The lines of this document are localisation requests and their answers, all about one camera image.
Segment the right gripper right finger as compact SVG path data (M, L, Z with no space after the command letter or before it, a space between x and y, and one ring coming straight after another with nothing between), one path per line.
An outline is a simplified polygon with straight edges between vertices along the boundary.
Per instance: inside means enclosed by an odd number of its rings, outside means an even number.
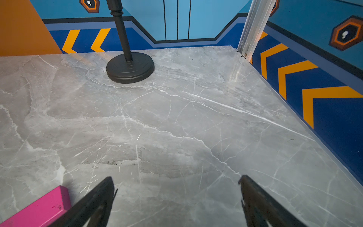
M270 196L248 175L243 175L241 187L247 226L249 227L305 227L293 214Z

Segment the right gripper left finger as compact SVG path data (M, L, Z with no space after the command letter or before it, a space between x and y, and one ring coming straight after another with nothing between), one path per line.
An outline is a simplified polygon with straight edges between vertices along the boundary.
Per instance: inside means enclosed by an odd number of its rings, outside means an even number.
M106 227L117 191L110 176L63 214L51 227Z

